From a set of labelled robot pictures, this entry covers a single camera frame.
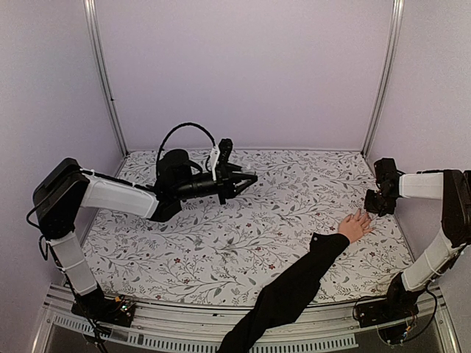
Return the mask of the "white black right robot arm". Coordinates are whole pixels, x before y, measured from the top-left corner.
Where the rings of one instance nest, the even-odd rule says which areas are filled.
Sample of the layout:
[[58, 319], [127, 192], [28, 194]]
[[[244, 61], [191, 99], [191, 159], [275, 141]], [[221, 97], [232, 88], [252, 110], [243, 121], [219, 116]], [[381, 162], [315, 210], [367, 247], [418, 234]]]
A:
[[437, 203], [431, 221], [434, 238], [421, 255], [391, 281], [380, 314], [388, 321], [397, 320], [429, 283], [453, 267], [470, 245], [470, 171], [456, 169], [399, 171], [393, 159], [375, 164], [376, 190], [366, 192], [364, 207], [380, 217], [394, 213], [399, 199], [423, 199]]

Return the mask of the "person's bare hand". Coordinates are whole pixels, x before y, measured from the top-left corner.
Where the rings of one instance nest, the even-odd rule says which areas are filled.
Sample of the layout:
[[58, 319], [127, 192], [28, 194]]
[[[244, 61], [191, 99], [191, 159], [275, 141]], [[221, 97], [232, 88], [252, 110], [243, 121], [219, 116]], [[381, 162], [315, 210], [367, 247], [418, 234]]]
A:
[[363, 236], [373, 232], [372, 219], [368, 212], [357, 209], [354, 214], [348, 215], [338, 226], [338, 233], [345, 236], [350, 243], [360, 240]]

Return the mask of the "black sleeved forearm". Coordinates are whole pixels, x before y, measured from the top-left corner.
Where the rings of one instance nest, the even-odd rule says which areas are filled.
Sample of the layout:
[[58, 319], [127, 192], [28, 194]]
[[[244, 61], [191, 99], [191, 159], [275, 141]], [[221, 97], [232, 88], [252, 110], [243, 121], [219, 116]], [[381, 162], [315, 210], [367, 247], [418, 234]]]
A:
[[248, 352], [268, 329], [294, 323], [349, 245], [344, 235], [314, 233], [309, 251], [261, 290], [255, 306], [224, 336], [218, 351]]

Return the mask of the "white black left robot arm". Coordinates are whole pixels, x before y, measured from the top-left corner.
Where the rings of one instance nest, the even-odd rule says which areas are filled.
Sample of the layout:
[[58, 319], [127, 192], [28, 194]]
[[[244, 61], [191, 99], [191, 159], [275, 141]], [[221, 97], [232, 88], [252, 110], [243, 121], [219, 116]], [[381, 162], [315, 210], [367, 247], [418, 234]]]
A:
[[82, 208], [130, 213], [155, 222], [166, 222], [178, 214], [183, 201], [216, 195], [220, 204], [255, 184], [255, 172], [228, 162], [230, 151], [211, 149], [210, 170], [189, 158], [187, 151], [174, 149], [156, 163], [155, 184], [145, 187], [81, 168], [65, 158], [33, 193], [36, 216], [29, 225], [38, 229], [65, 274], [80, 295], [82, 309], [94, 319], [104, 318], [109, 303], [100, 296], [96, 281], [75, 235], [75, 219]]

